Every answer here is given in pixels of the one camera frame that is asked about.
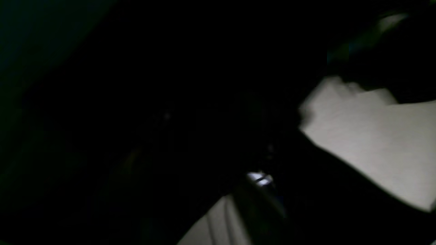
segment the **black object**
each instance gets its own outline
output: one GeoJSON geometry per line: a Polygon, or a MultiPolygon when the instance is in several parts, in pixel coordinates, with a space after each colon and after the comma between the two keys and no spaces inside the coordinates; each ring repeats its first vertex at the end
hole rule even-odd
{"type": "MultiPolygon", "coordinates": [[[[329,14],[340,13],[339,6],[328,6],[329,14]]],[[[354,14],[359,8],[352,8],[354,14]]],[[[353,34],[334,20],[321,25],[325,14],[308,11],[315,24],[302,22],[293,16],[297,9],[312,10],[313,3],[289,9],[257,2],[121,1],[24,99],[27,110],[64,135],[89,164],[35,207],[2,217],[9,223],[1,235],[14,245],[37,239],[129,244],[144,239],[143,227],[151,227],[160,240],[149,243],[175,244],[247,171],[257,170],[273,143],[278,155],[265,170],[285,197],[294,239],[322,233],[351,242],[370,229],[364,222],[381,219],[368,231],[374,235],[365,232],[361,241],[429,241],[430,216],[393,200],[296,129],[296,108],[323,76],[326,47],[317,45],[320,33],[335,33],[327,47],[353,34]],[[164,125],[159,118],[165,113],[171,117],[164,125]],[[143,172],[125,192],[131,201],[108,204],[108,211],[96,215],[90,208],[95,192],[136,148],[143,154],[133,168],[143,172]],[[148,188],[151,183],[159,184],[148,188]],[[41,210],[43,217],[34,216],[41,210]],[[73,222],[74,217],[87,222],[73,222]],[[402,236],[393,238],[395,231],[402,236]]],[[[348,23],[364,25],[376,14],[358,13],[369,18],[348,23]]]]}

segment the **white surface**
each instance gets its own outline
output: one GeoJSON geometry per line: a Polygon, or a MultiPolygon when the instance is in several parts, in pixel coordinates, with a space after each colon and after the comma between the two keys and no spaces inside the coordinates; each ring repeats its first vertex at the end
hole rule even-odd
{"type": "Polygon", "coordinates": [[[197,221],[178,245],[251,245],[251,241],[233,198],[228,195],[197,221]]]}
{"type": "Polygon", "coordinates": [[[436,199],[436,103],[396,104],[327,78],[302,107],[302,131],[398,199],[429,211],[436,199]]]}

